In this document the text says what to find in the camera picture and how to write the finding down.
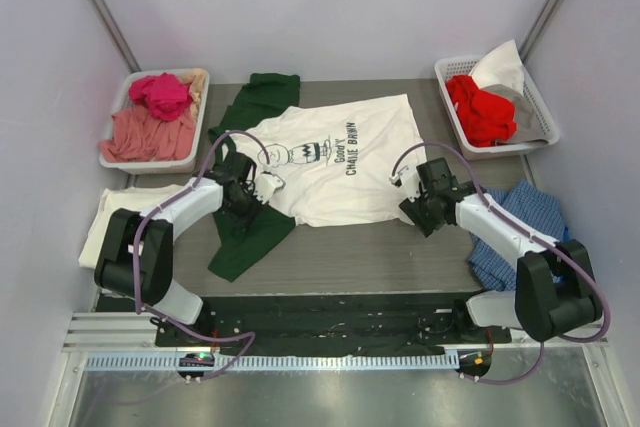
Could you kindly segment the white and green t-shirt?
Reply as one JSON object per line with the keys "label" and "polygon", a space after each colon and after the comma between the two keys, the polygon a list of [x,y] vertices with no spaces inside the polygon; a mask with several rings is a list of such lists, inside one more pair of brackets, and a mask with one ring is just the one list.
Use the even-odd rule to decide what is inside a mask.
{"label": "white and green t-shirt", "polygon": [[235,281],[299,225],[332,227],[405,221],[403,200],[389,176],[398,157],[420,142],[405,94],[302,108],[297,75],[254,73],[242,86],[210,141],[216,158],[237,151],[285,183],[247,230],[213,215],[221,241],[209,263]]}

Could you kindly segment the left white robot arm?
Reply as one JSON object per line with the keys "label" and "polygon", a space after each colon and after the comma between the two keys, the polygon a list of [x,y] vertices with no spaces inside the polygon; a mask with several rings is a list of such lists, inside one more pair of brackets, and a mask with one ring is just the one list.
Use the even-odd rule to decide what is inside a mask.
{"label": "left white robot arm", "polygon": [[212,169],[194,176],[177,193],[141,210],[117,209],[102,242],[94,281],[128,297],[161,319],[178,322],[190,345],[205,344],[213,332],[208,303],[174,278],[175,241],[201,218],[222,213],[243,231],[253,223],[284,181],[230,152]]}

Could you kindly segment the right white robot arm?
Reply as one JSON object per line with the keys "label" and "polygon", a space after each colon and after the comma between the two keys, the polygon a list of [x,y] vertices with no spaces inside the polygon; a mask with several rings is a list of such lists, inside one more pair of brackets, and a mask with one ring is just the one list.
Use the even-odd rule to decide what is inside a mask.
{"label": "right white robot arm", "polygon": [[544,235],[503,209],[477,180],[461,183],[447,161],[393,167],[393,185],[405,198],[401,210],[430,236],[455,225],[486,243],[516,276],[512,291],[487,290],[470,297],[451,318],[457,338],[472,342],[490,326],[524,331],[537,342],[576,341],[574,331],[599,322],[588,341],[607,333],[611,314],[596,285],[586,248]]}

